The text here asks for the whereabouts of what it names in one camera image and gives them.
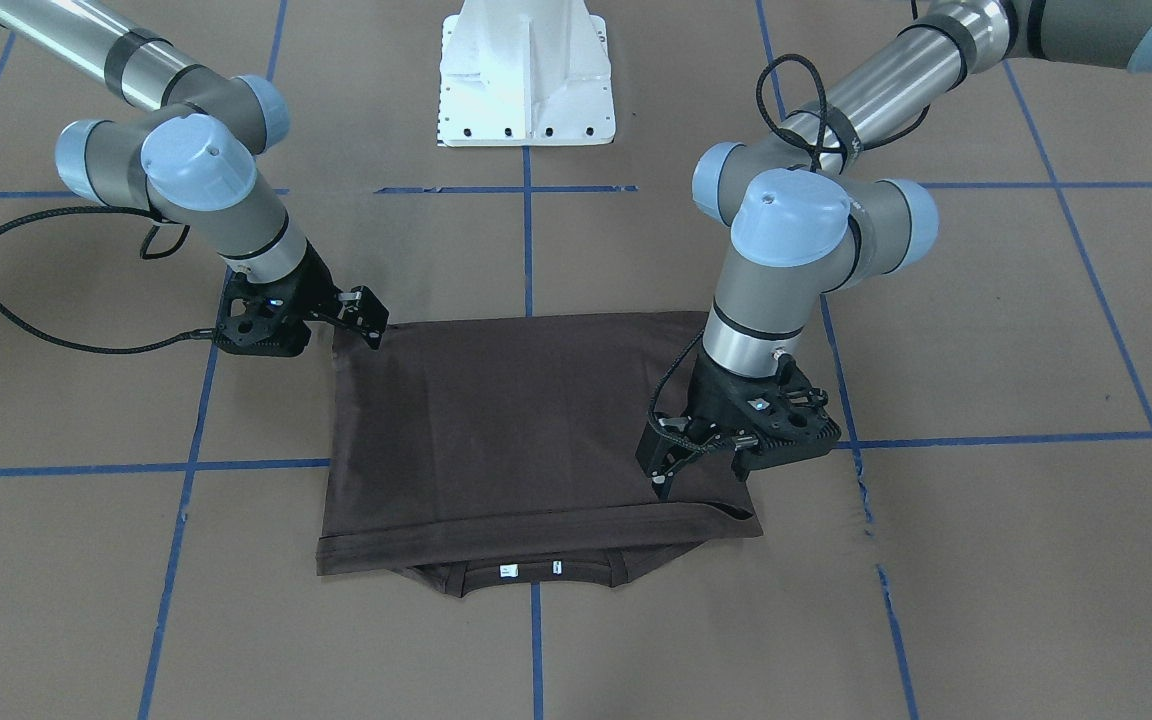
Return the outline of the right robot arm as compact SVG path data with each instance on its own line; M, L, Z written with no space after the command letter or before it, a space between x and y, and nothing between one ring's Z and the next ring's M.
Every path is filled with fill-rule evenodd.
M230 270L221 304L241 305L169 343L294 357L308 323L378 348L388 310L370 288L340 290L328 266L262 177L256 159L283 141L291 114L259 76L227 78L99 1L0 1L0 26L100 81L141 119L77 120L60 132L58 174L84 214L128 214L200 234Z

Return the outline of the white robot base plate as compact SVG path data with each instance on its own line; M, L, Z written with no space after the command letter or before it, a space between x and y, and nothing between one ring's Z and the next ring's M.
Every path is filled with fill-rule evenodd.
M616 137L607 23L584 1L467 1L444 18L440 41L440 146L598 146Z

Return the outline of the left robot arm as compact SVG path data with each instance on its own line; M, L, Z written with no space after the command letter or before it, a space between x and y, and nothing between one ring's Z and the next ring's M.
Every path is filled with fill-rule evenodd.
M1152 1L934 1L890 45L783 119L756 100L770 136L717 143L692 200L730 229L730 250L680 416L650 407L636 457L658 498L685 467L732 450L733 473L828 454L841 429L794 351L823 293L918 263L940 214L909 179L855 182L863 152L973 74L1010 56L1152 73Z

